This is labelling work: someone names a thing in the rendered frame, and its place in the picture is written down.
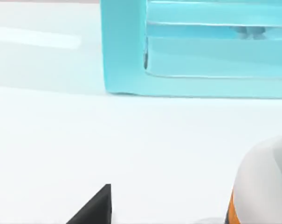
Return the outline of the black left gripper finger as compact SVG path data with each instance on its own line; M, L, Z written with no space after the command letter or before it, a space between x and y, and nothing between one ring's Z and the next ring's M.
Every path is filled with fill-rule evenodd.
M111 224L111 184L105 184L66 224Z

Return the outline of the white and orange bottle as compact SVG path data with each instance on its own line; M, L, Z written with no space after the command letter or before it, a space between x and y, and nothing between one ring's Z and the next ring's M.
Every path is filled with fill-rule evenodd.
M282 136L259 143L244 156L224 224L282 224Z

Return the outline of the light blue rack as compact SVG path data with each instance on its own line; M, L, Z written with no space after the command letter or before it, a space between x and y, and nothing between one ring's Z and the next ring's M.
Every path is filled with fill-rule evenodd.
M113 94L282 99L282 0L100 0Z

